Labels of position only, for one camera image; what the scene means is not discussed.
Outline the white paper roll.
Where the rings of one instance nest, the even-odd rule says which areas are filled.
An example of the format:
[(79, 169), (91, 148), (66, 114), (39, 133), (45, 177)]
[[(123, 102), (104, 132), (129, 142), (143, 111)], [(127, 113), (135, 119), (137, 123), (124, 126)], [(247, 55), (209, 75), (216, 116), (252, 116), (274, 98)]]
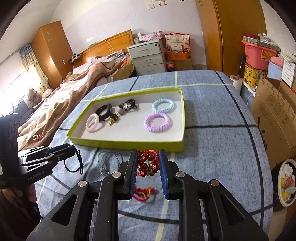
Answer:
[(234, 88), (236, 89), (237, 93), (240, 95), (243, 79), (238, 78), (238, 76), (235, 76), (235, 75), (231, 75), (229, 78), (232, 80), (232, 82), (233, 82), (232, 84), (233, 84)]

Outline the white three-drawer cabinet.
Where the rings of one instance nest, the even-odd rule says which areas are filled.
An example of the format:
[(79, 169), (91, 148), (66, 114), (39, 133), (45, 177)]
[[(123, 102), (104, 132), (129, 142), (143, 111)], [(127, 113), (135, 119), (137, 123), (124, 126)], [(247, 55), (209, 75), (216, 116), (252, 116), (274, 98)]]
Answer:
[(165, 53), (161, 39), (134, 44), (127, 48), (138, 76), (164, 73)]

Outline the green shallow cardboard tray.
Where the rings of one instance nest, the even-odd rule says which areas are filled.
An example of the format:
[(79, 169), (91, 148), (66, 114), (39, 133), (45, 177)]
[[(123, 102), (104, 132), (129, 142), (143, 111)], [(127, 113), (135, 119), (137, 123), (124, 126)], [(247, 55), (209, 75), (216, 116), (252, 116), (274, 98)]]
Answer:
[[(159, 132), (149, 132), (147, 127), (164, 125), (167, 119), (155, 117), (145, 121), (153, 113), (152, 103), (158, 99), (168, 98), (175, 104), (168, 112), (171, 121), (168, 128)], [(113, 111), (118, 111), (118, 106), (129, 99), (134, 99), (138, 108), (130, 110), (120, 116), (120, 119), (109, 126), (108, 121), (99, 122), (94, 131), (86, 130), (87, 119), (95, 111), (105, 105), (111, 104)], [(67, 133), (67, 138), (81, 146), (97, 147), (102, 149), (119, 149), (139, 151), (161, 149), (167, 152), (182, 152), (185, 134), (185, 104), (180, 88), (155, 88), (123, 92), (98, 98), (89, 102), (88, 106), (79, 115)]]

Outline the yellow patterned box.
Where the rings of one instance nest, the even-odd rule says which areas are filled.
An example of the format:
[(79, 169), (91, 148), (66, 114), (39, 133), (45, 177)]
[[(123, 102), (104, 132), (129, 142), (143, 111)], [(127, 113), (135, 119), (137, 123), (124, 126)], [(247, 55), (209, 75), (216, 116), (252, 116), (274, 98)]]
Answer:
[(255, 69), (246, 62), (244, 63), (244, 82), (248, 86), (257, 87), (261, 75), (267, 77), (267, 71)]

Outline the black hair tie pink bead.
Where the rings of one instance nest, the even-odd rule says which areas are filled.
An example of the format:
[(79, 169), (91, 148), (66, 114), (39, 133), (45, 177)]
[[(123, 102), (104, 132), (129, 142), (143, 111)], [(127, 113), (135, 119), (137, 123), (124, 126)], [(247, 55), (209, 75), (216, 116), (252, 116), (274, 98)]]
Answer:
[(125, 114), (126, 112), (129, 112), (130, 110), (136, 110), (138, 108), (138, 105), (136, 104), (134, 99), (129, 99), (124, 103), (121, 103), (118, 106), (118, 113), (120, 115)]

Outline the wooden headboard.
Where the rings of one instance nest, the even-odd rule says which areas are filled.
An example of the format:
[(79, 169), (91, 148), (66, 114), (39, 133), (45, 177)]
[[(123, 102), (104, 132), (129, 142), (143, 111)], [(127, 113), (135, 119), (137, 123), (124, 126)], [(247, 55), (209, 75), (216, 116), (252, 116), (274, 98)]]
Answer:
[(93, 57), (105, 57), (120, 50), (127, 52), (127, 48), (133, 44), (132, 30), (121, 32), (82, 51), (80, 57), (74, 60), (74, 67), (87, 63)]

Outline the tall wooden wardrobe left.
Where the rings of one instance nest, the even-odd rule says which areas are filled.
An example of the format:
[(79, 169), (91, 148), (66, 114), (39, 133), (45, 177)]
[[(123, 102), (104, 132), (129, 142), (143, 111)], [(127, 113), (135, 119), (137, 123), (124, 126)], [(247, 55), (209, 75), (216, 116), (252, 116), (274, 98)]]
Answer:
[(73, 70), (68, 62), (73, 52), (60, 21), (39, 27), (31, 42), (34, 54), (52, 89)]

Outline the blue plaid table cloth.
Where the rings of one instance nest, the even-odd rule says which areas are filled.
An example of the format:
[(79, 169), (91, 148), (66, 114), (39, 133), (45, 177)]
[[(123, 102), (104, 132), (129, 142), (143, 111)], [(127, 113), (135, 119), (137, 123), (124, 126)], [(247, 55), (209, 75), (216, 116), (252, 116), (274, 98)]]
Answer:
[[(230, 79), (221, 72), (193, 70), (119, 80), (95, 87), (56, 131), (51, 146), (68, 143), (67, 132), (93, 99), (149, 88), (179, 87), (185, 103), (184, 150), (170, 153), (179, 169), (197, 180), (216, 179), (269, 232), (273, 191), (271, 172), (256, 123)], [(120, 201), (120, 240), (177, 240), (179, 203), (167, 201), (161, 178), (137, 178), (155, 188), (146, 202)]]

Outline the bed with brown blanket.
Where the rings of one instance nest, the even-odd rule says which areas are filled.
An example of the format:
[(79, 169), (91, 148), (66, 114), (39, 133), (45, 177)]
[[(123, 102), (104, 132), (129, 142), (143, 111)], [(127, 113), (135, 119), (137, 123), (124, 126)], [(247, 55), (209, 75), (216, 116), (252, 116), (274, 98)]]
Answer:
[(60, 86), (19, 127), (18, 150), (49, 144), (62, 122), (93, 88), (129, 78), (133, 71), (130, 55), (117, 51), (111, 57), (94, 57), (69, 72)]

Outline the round trash bin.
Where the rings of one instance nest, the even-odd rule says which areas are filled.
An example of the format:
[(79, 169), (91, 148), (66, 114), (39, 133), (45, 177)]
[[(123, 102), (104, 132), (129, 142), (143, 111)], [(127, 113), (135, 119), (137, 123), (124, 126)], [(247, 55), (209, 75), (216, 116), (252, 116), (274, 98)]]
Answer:
[(287, 159), (271, 170), (273, 211), (281, 211), (295, 202), (295, 160)]

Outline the black fitness wristband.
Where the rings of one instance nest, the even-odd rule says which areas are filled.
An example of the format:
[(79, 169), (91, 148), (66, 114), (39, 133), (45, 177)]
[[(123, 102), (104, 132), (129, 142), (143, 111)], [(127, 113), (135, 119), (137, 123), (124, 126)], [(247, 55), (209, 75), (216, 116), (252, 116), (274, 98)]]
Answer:
[(105, 121), (107, 118), (111, 116), (111, 111), (112, 111), (112, 105), (111, 104), (105, 104), (101, 107), (99, 107), (96, 111), (95, 114), (98, 115), (99, 117), (99, 122)]

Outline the large wooden wardrobe right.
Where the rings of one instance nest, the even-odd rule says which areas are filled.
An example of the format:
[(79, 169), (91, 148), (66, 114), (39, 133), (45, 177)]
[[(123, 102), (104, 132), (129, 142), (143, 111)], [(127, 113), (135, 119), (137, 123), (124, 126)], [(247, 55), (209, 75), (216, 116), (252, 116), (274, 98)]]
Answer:
[(202, 0), (196, 1), (205, 42), (209, 70), (227, 76), (237, 73), (245, 47), (246, 34), (266, 33), (260, 1)]

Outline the black cord teal bead tie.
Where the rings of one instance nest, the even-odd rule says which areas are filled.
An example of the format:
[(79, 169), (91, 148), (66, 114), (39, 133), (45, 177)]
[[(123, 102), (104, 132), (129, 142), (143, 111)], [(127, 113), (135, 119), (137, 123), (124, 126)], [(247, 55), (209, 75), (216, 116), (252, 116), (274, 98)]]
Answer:
[(78, 161), (78, 163), (76, 163), (75, 160), (70, 160), (68, 162), (65, 159), (64, 167), (70, 173), (79, 173), (80, 175), (82, 175), (84, 173), (84, 164), (79, 150), (76, 151), (76, 160)]

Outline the brown cardboard box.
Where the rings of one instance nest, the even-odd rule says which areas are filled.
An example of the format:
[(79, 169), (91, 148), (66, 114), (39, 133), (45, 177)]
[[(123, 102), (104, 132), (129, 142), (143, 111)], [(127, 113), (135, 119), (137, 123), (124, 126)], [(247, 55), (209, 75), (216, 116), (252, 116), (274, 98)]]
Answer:
[(270, 168), (295, 157), (295, 91), (284, 81), (260, 76), (251, 107)]

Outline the floral curtain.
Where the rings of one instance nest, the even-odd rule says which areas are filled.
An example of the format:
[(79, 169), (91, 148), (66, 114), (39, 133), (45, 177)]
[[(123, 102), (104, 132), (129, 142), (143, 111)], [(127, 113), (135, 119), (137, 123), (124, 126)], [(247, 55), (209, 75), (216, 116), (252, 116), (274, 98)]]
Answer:
[(37, 93), (43, 94), (49, 89), (48, 78), (43, 72), (36, 55), (32, 49), (31, 43), (25, 44), (18, 50), (21, 63), (24, 70), (29, 75), (30, 88), (34, 89)]

